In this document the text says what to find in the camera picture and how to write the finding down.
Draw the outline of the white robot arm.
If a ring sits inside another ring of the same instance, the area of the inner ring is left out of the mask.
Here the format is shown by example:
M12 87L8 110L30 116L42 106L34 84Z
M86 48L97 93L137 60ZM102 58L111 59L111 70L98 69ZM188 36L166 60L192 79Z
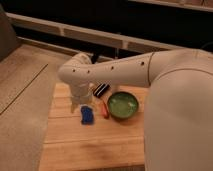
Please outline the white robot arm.
M80 53L59 78L77 103L91 83L147 87L145 170L213 171L213 53L186 48L98 64Z

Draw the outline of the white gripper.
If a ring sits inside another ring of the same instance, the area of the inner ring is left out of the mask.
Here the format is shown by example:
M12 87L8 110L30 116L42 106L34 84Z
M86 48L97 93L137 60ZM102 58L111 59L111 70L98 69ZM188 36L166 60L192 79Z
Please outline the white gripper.
M80 85L70 85L70 99L73 104L70 106L70 112L74 113L76 105L88 104L92 101L92 85L89 83ZM88 106L95 110L93 104L88 104Z

